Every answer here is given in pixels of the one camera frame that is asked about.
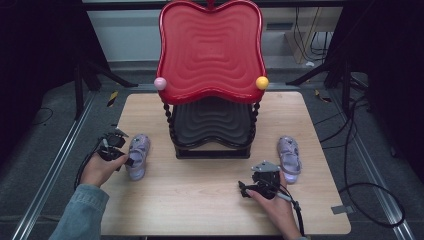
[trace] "red plastic tray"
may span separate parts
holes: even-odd
[[[173,1],[160,14],[162,51],[157,77],[167,81],[163,102],[176,105],[217,96],[261,100],[256,79],[266,76],[261,54],[262,14],[251,1],[218,7]]]

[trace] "orange ball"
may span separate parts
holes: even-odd
[[[269,81],[267,77],[260,76],[256,79],[256,87],[261,90],[265,90],[268,87]]]

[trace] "hand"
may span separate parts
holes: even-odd
[[[98,153],[94,153],[82,172],[80,183],[91,184],[100,188],[127,159],[128,155],[123,155],[115,160],[105,161]]]
[[[284,187],[287,187],[286,179],[284,178],[283,171],[280,170],[280,183]],[[248,190],[247,194],[250,195],[267,213],[271,222],[280,230],[283,234],[283,238],[286,240],[292,240],[300,238],[302,235],[297,229],[296,221],[293,216],[292,204],[282,198],[274,197],[271,200],[264,198],[260,193]]]

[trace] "light blue sleeve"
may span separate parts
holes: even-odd
[[[100,224],[108,200],[109,195],[100,188],[79,185],[49,239],[100,239]]]

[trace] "wooden table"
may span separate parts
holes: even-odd
[[[350,232],[346,214],[331,210],[342,203],[300,93],[265,93],[249,159],[176,159],[162,107],[157,94],[127,99],[118,126],[130,139],[122,149],[138,133],[152,145],[142,180],[130,181],[122,169],[102,186],[110,195],[102,235],[279,235],[261,207],[241,197],[237,182],[252,184],[251,167],[263,160],[279,163],[282,135],[299,144],[303,169],[288,189],[300,202],[305,233]]]

